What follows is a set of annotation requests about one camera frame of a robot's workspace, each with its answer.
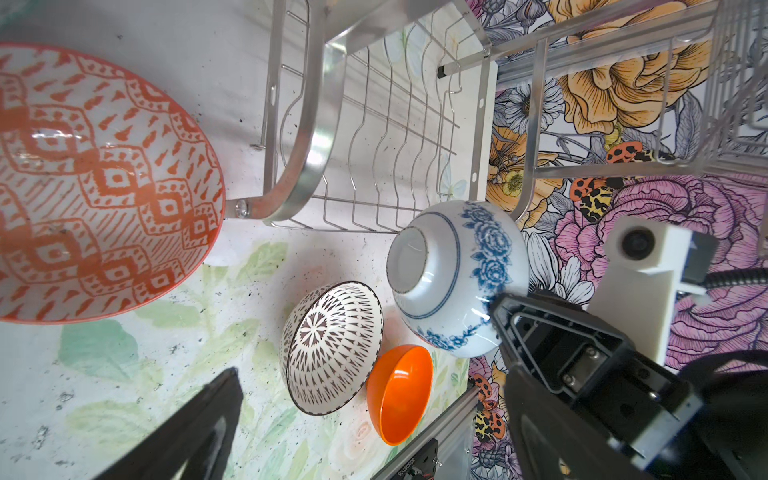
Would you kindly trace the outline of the blue floral bowl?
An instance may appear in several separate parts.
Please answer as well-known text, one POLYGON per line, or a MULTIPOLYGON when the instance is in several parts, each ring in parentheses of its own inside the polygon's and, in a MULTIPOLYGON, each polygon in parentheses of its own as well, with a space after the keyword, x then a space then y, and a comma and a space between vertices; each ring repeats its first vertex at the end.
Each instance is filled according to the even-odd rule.
POLYGON ((525 296, 530 267, 521 230, 485 201, 451 200, 419 213, 398 233, 386 261, 388 284, 406 326, 459 358, 500 344, 491 305, 525 296))

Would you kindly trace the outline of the silver wire dish rack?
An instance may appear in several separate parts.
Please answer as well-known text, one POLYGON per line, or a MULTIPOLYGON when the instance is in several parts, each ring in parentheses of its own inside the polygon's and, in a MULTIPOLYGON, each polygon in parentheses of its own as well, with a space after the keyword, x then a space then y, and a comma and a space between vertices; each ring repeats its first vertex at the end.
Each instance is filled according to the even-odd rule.
MULTIPOLYGON (((455 137, 454 101, 461 95, 467 71, 477 75, 478 97, 470 174, 478 176, 483 148, 489 142, 489 99, 521 85, 531 88, 525 117, 526 143, 520 197, 511 211, 521 219, 532 204, 535 184, 544 179, 652 178, 710 176, 724 184, 755 190, 767 187, 767 5, 763 1, 706 1, 677 12, 667 12, 662 1, 620 1, 580 16, 496 44, 469 6, 454 5, 456 25, 477 41, 470 55, 450 46, 446 36, 430 36, 444 62, 434 73, 436 86, 415 94, 403 90, 409 107, 421 105, 424 119, 436 119, 435 147, 445 152, 455 137), (547 80, 665 53, 661 78, 669 82, 678 67, 677 48, 709 43, 708 78, 698 141, 678 145, 669 157, 651 162, 569 163, 542 167, 538 163, 547 80)), ((263 192, 227 201, 225 214, 233 219, 267 224, 295 222, 307 203, 330 201, 327 167, 338 140, 342 120, 347 67, 358 62, 367 74, 377 72, 371 48, 391 33, 422 28, 424 18, 446 8, 443 1, 363 1, 329 5, 308 1, 297 16, 304 34, 303 68, 293 108, 300 113, 297 136, 283 141, 283 122, 290 109, 279 104, 285 22, 293 13, 286 1, 273 5, 267 88, 262 137, 263 192)))

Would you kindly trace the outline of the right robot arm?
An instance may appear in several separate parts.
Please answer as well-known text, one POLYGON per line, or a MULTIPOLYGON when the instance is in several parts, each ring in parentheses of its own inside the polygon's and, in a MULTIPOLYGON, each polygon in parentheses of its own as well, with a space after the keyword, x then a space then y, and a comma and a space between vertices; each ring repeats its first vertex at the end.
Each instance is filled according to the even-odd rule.
POLYGON ((504 293, 490 307, 508 429, 527 479, 763 479, 767 355, 710 355, 672 373, 573 305, 504 293))

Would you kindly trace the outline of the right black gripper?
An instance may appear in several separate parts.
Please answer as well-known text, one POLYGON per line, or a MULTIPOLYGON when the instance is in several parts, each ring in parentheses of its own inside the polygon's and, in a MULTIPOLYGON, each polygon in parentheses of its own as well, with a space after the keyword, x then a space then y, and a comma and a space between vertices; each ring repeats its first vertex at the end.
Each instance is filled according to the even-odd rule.
POLYGON ((693 385, 639 353, 598 317, 504 293, 491 305, 500 349, 644 471, 703 406, 693 385))

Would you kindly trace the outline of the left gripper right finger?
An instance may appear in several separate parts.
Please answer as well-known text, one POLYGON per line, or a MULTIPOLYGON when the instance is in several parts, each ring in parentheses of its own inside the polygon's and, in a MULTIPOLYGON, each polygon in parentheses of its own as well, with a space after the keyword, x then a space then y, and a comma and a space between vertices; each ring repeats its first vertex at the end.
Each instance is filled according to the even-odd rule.
POLYGON ((508 430, 525 479, 561 479, 563 461, 578 479, 649 479, 596 430, 518 365, 508 371, 508 430))

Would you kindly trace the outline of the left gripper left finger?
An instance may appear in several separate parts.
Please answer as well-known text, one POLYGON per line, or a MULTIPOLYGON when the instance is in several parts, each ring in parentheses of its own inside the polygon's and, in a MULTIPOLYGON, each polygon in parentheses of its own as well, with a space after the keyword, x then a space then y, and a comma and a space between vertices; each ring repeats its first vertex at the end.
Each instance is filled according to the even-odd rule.
POLYGON ((237 433, 243 392, 235 367, 222 371, 99 479, 221 479, 237 433))

